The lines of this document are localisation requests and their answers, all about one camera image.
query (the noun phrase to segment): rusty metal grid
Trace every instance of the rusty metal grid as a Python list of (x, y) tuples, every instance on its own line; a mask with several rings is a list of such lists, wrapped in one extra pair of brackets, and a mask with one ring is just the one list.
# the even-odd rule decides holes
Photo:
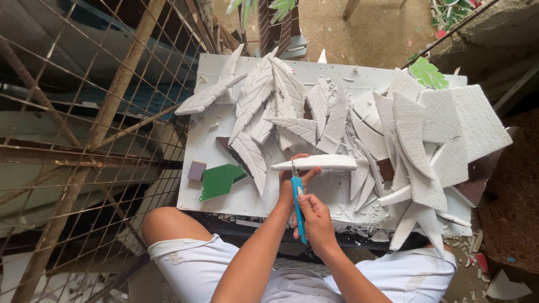
[(175, 3), (0, 2), (3, 285), (26, 265), (11, 302), (108, 302), (149, 261), (142, 220), (183, 168), (171, 114), (209, 49)]

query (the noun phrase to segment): dirty floor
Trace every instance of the dirty floor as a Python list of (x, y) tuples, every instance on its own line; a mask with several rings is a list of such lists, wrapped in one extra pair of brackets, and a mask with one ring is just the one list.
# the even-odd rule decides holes
[[(214, 1), (213, 9), (219, 21), (233, 31), (239, 28), (238, 12), (226, 15), (228, 5), (228, 0)], [(400, 10), (400, 0), (362, 0), (348, 22), (341, 18), (345, 5), (346, 0), (300, 0), (300, 27), (308, 41), (307, 54), (300, 60), (317, 61), (322, 49), (326, 49), (330, 64), (395, 68), (434, 41), (430, 1), (408, 0)], [(248, 19), (246, 35), (248, 49), (254, 54), (258, 22), (253, 14)], [(367, 250), (347, 249), (346, 253), (355, 263), (375, 257)], [(466, 260), (460, 248), (454, 253), (457, 260)], [(458, 268), (444, 298), (450, 303), (461, 303), (466, 297), (472, 303), (470, 291), (475, 291), (475, 302), (488, 302), (482, 298), (481, 291), (486, 288), (477, 278), (477, 267), (465, 268), (464, 264)]]

